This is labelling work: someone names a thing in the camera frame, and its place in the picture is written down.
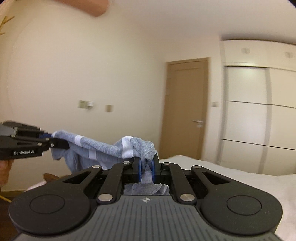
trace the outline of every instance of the brown door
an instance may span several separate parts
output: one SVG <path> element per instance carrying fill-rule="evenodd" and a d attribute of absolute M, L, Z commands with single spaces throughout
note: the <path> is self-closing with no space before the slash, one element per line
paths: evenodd
<path fill-rule="evenodd" d="M 207 111 L 208 61 L 168 63 L 160 158 L 201 158 Z"/>

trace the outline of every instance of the bed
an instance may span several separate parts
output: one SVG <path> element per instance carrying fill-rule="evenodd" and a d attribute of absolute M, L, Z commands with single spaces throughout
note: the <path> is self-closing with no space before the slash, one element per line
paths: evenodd
<path fill-rule="evenodd" d="M 193 165 L 200 165 L 234 180 L 248 184 L 275 196 L 283 207 L 283 217 L 276 230 L 283 241 L 296 240 L 296 174 L 270 176 L 248 173 L 222 167 L 207 161 L 195 160 L 186 156 L 174 156 L 160 162 L 176 163 L 182 169 L 190 170 Z"/>

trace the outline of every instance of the door frame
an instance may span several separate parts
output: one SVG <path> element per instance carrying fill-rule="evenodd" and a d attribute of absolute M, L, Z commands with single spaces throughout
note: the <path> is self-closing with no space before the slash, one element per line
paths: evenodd
<path fill-rule="evenodd" d="M 204 84 L 204 96 L 203 96 L 203 107 L 202 107 L 202 120 L 204 121 L 204 127 L 201 130 L 201 135 L 200 135 L 200 139 L 199 139 L 199 147 L 198 150 L 200 150 L 201 152 L 201 157 L 200 159 L 202 159 L 202 154 L 203 154 L 203 149 L 204 149 L 204 140 L 205 140 L 205 129 L 207 126 L 207 108 L 208 108 L 208 96 L 209 96 L 209 62 L 210 62 L 210 58 L 195 58 L 195 59 L 186 59 L 186 60 L 178 60 L 178 61 L 170 61 L 170 62 L 166 62 L 166 79 L 165 79 L 165 98 L 164 98 L 164 104 L 163 104 L 163 116 L 162 116 L 162 123 L 161 123 L 161 134 L 160 134 L 160 154 L 161 154 L 161 150 L 162 150 L 162 142 L 163 142 L 163 123 L 165 121 L 165 113 L 166 113 L 166 105 L 167 103 L 167 98 L 166 98 L 166 92 L 167 92 L 167 82 L 170 79 L 169 76 L 169 66 L 173 65 L 173 64 L 181 64 L 181 63 L 189 63 L 189 62 L 201 62 L 204 61 L 205 62 L 205 84 Z"/>

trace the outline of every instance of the coat rack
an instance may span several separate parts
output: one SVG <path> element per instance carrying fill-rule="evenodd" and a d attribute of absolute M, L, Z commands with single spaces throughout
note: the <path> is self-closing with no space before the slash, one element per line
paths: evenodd
<path fill-rule="evenodd" d="M 14 18 L 14 16 L 11 17 L 11 18 L 8 18 L 7 16 L 4 17 L 2 23 L 0 24 L 0 35 L 5 34 L 5 32 L 1 33 L 1 30 L 2 30 L 2 28 L 3 28 L 3 26 L 4 26 L 4 24 L 6 24 L 7 22 L 9 22 L 9 21 L 12 20 L 13 18 Z"/>

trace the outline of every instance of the baseboard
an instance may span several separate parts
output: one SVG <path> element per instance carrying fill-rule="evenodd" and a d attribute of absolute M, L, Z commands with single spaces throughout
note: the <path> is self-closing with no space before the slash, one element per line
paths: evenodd
<path fill-rule="evenodd" d="M 2 191 L 0 192 L 0 195 L 3 197 L 16 197 L 23 193 L 24 190 L 17 190 L 17 191 Z"/>

